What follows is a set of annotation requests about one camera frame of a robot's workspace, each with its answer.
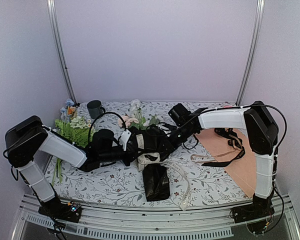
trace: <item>white flower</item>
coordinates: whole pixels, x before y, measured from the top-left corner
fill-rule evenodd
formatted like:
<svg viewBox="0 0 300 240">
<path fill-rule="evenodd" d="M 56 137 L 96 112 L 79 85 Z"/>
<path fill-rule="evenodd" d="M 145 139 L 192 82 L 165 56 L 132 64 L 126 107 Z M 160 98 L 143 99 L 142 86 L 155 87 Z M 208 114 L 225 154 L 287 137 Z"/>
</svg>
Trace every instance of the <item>white flower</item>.
<svg viewBox="0 0 300 240">
<path fill-rule="evenodd" d="M 130 105 L 131 105 L 132 107 L 133 107 L 133 106 L 137 106 L 137 108 L 139 108 L 140 105 L 141 105 L 141 102 L 140 102 L 139 99 L 135 99 L 135 100 L 132 100 L 132 101 L 130 102 Z"/>
<path fill-rule="evenodd" d="M 145 121 L 145 123 L 143 124 L 144 127 L 149 126 L 150 120 Z"/>
<path fill-rule="evenodd" d="M 129 109 L 129 113 L 130 113 L 130 115 L 135 115 L 135 113 L 140 108 L 141 102 L 139 101 L 139 99 L 135 99 L 135 100 L 131 101 L 130 105 L 131 105 L 131 107 Z"/>
</svg>

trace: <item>beige fabric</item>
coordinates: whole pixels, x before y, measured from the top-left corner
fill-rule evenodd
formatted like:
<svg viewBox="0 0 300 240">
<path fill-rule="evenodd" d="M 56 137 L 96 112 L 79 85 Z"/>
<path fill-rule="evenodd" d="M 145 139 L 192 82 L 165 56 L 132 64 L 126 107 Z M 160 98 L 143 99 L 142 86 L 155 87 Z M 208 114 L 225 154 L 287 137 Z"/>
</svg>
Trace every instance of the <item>beige fabric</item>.
<svg viewBox="0 0 300 240">
<path fill-rule="evenodd" d="M 251 198 L 255 193 L 257 184 L 256 157 L 250 148 L 248 138 L 238 129 L 234 129 L 234 131 L 237 133 L 238 138 L 242 139 L 245 155 L 240 159 L 234 160 L 224 170 L 226 170 L 244 193 Z M 214 129 L 202 130 L 196 137 L 218 162 L 230 161 L 239 153 L 239 151 L 234 151 L 234 148 L 228 145 L 227 138 L 216 134 Z"/>
</svg>

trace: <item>artificial flower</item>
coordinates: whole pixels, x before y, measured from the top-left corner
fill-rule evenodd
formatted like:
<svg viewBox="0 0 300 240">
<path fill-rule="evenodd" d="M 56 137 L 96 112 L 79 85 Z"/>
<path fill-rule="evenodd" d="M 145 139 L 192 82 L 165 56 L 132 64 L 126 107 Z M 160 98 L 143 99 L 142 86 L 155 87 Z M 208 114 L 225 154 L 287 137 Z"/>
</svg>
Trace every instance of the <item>artificial flower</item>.
<svg viewBox="0 0 300 240">
<path fill-rule="evenodd" d="M 73 105 L 75 105 L 74 101 L 72 101 L 70 98 L 68 98 L 66 101 L 65 101 L 65 105 L 67 107 L 71 107 Z"/>
<path fill-rule="evenodd" d="M 71 114 L 73 114 L 74 112 L 76 111 L 76 108 L 74 107 L 74 106 L 71 106 L 71 107 L 69 107 L 68 108 L 68 115 L 71 115 Z"/>
</svg>

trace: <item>lavender wall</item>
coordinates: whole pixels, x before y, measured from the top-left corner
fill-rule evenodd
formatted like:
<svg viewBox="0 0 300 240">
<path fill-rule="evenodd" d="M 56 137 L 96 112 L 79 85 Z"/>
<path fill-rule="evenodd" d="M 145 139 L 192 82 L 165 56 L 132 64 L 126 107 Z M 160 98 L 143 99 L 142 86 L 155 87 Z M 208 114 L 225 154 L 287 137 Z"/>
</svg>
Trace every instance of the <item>lavender wall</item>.
<svg viewBox="0 0 300 240">
<path fill-rule="evenodd" d="M 288 122 L 279 149 L 278 185 L 289 193 L 300 222 L 300 1 L 266 1 L 244 103 L 277 106 Z"/>
<path fill-rule="evenodd" d="M 80 102 L 235 102 L 256 0 L 58 0 Z"/>
<path fill-rule="evenodd" d="M 47 1 L 0 1 L 0 240 L 8 239 L 25 190 L 2 156 L 5 133 L 31 115 L 52 125 L 66 98 Z"/>
</svg>

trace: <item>black plastic bag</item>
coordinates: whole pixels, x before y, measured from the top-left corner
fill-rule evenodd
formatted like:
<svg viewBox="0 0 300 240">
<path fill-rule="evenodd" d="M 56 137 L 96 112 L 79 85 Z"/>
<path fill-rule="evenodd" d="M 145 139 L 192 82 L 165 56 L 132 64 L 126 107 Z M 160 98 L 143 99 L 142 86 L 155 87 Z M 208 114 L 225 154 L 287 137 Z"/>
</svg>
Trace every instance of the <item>black plastic bag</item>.
<svg viewBox="0 0 300 240">
<path fill-rule="evenodd" d="M 145 197 L 148 202 L 166 200 L 170 197 L 167 168 L 157 163 L 148 164 L 143 172 Z"/>
</svg>

